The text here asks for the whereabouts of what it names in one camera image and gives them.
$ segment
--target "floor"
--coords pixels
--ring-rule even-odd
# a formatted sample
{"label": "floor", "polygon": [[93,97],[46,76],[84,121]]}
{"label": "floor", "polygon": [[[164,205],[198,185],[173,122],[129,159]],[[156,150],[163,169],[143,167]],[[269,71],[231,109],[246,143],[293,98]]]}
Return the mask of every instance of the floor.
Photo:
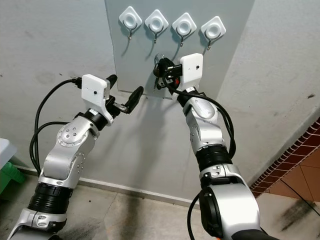
{"label": "floor", "polygon": [[[304,199],[320,202],[320,148],[303,160],[282,180],[296,190]],[[299,196],[281,181],[276,182],[269,189],[269,192],[299,199]]]}
{"label": "floor", "polygon": [[[10,182],[0,195],[0,240],[5,240],[22,208],[34,193],[37,178]],[[272,236],[319,240],[320,217],[297,199],[264,193],[258,198],[261,226]],[[314,206],[320,211],[320,203]],[[68,208],[68,221],[59,232],[65,240],[188,240],[188,208],[78,185]],[[212,240],[202,228],[199,210],[192,212],[195,239]]]}

